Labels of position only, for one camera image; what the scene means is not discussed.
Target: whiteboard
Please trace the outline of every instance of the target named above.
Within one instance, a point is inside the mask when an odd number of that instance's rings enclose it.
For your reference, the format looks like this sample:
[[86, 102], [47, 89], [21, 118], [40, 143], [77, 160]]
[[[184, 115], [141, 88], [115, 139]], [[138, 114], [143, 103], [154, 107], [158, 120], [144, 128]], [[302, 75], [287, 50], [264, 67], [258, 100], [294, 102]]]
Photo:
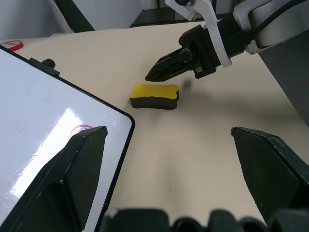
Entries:
[[110, 186], [113, 191], [112, 179], [119, 174], [134, 120], [21, 59], [0, 46], [0, 225], [70, 137], [80, 130], [106, 126], [98, 188], [84, 230], [93, 232], [106, 198], [109, 203], [108, 191]]

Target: yellow eraser top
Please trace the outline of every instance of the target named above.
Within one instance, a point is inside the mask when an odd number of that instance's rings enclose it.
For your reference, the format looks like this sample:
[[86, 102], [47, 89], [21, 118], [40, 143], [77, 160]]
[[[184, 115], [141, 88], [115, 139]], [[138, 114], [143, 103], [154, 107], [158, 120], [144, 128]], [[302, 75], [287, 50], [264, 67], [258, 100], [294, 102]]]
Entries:
[[130, 98], [156, 97], [176, 99], [179, 88], [177, 85], [138, 84], [130, 94]]

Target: beige tabletop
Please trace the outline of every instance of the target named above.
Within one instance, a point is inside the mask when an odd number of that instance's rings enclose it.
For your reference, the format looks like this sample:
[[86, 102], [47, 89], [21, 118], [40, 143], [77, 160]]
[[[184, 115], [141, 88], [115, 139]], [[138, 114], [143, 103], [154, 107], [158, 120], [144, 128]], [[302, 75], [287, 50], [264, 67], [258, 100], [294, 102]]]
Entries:
[[162, 208], [171, 220], [187, 215], [203, 224], [214, 208], [262, 218], [241, 172], [232, 126], [275, 134], [306, 163], [309, 129], [258, 55], [239, 55], [231, 67], [199, 80], [193, 72], [169, 80], [180, 87], [173, 111], [129, 104], [133, 87], [196, 24], [68, 34], [18, 53], [53, 59], [61, 77], [134, 117], [110, 208]]

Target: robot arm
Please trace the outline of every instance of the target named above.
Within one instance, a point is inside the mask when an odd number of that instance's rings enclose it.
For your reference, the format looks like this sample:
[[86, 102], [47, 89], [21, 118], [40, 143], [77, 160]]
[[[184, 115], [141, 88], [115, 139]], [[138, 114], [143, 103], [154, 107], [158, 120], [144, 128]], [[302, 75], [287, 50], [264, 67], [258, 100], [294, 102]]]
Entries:
[[179, 39], [181, 49], [162, 57], [146, 76], [166, 81], [193, 70], [196, 78], [209, 75], [246, 50], [255, 54], [294, 38], [309, 29], [307, 0], [246, 0], [232, 15], [217, 21], [211, 0], [166, 0], [166, 4], [190, 21], [198, 14], [205, 20]]

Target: whiteboard frame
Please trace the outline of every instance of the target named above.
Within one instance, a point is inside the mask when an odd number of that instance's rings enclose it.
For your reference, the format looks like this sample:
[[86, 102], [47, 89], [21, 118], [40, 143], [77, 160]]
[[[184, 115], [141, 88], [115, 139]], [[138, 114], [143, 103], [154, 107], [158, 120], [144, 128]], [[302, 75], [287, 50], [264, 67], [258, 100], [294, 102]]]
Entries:
[[[3, 46], [1, 46], [1, 45], [0, 45], [0, 49], [3, 50], [3, 51], [6, 52], [6, 53], [8, 53], [8, 54], [10, 54], [10, 55], [12, 55], [12, 56], [18, 58], [18, 59], [20, 59], [21, 61], [27, 63], [28, 65], [31, 65], [32, 67], [38, 69], [37, 67], [33, 66], [33, 65], [29, 62], [28, 59], [22, 57], [21, 55], [16, 54], [15, 52], [12, 52], [12, 51], [8, 50], [8, 49], [6, 49], [5, 47], [3, 47]], [[115, 189], [115, 186], [116, 186], [116, 183], [117, 183], [117, 180], [118, 180], [118, 176], [119, 176], [119, 174], [120, 174], [121, 167], [122, 167], [122, 164], [123, 164], [123, 162], [124, 162], [124, 160], [125, 160], [126, 152], [127, 152], [127, 149], [128, 149], [128, 147], [129, 147], [129, 144], [130, 144], [130, 141], [131, 141], [131, 138], [132, 138], [132, 135], [133, 135], [133, 131], [134, 131], [134, 128], [135, 128], [135, 120], [134, 120], [134, 118], [133, 118], [131, 115], [129, 115], [128, 113], [126, 113], [126, 112], [122, 111], [121, 109], [119, 109], [119, 108], [117, 108], [117, 107], [115, 107], [115, 106], [109, 104], [108, 102], [106, 102], [106, 101], [104, 101], [104, 100], [98, 98], [97, 96], [95, 96], [95, 95], [93, 95], [93, 94], [87, 92], [86, 90], [84, 90], [84, 89], [82, 89], [82, 88], [80, 88], [80, 87], [74, 85], [73, 83], [71, 83], [71, 82], [69, 82], [69, 81], [67, 81], [67, 80], [65, 80], [65, 79], [63, 79], [63, 78], [61, 78], [60, 76], [53, 76], [53, 75], [51, 75], [50, 73], [46, 72], [46, 70], [41, 70], [41, 69], [38, 69], [38, 70], [40, 70], [40, 71], [42, 71], [42, 72], [48, 74], [49, 76], [51, 76], [51, 77], [53, 77], [53, 78], [55, 78], [55, 79], [57, 79], [57, 80], [63, 82], [64, 84], [69, 85], [70, 87], [72, 87], [72, 88], [74, 88], [74, 89], [80, 91], [81, 93], [83, 93], [83, 94], [85, 94], [85, 95], [87, 95], [87, 96], [89, 96], [89, 97], [91, 97], [91, 98], [97, 100], [98, 102], [100, 102], [100, 103], [102, 103], [102, 104], [104, 104], [104, 105], [106, 105], [106, 106], [112, 108], [113, 110], [115, 110], [115, 111], [117, 111], [117, 112], [123, 114], [124, 116], [128, 117], [128, 118], [130, 119], [130, 121], [131, 121], [131, 128], [130, 128], [128, 137], [127, 137], [127, 139], [126, 139], [125, 146], [124, 146], [124, 148], [123, 148], [123, 150], [122, 150], [122, 153], [121, 153], [121, 155], [120, 155], [120, 159], [119, 159], [119, 161], [118, 161], [118, 164], [117, 164], [117, 167], [116, 167], [116, 171], [115, 171], [115, 173], [114, 173], [114, 175], [113, 175], [112, 182], [111, 182], [111, 184], [110, 184], [108, 193], [107, 193], [107, 195], [106, 195], [106, 198], [105, 198], [105, 201], [104, 201], [104, 204], [103, 204], [103, 207], [102, 207], [100, 216], [99, 216], [99, 218], [98, 218], [98, 221], [97, 221], [97, 224], [96, 224], [96, 227], [95, 227], [95, 230], [94, 230], [95, 232], [97, 232], [97, 231], [99, 230], [101, 221], [102, 221], [102, 219], [103, 219], [103, 215], [104, 215], [104, 213], [107, 211], [108, 206], [109, 206], [109, 204], [110, 204], [110, 202], [111, 202], [112, 194], [113, 194], [113, 191], [114, 191], [114, 189]]]

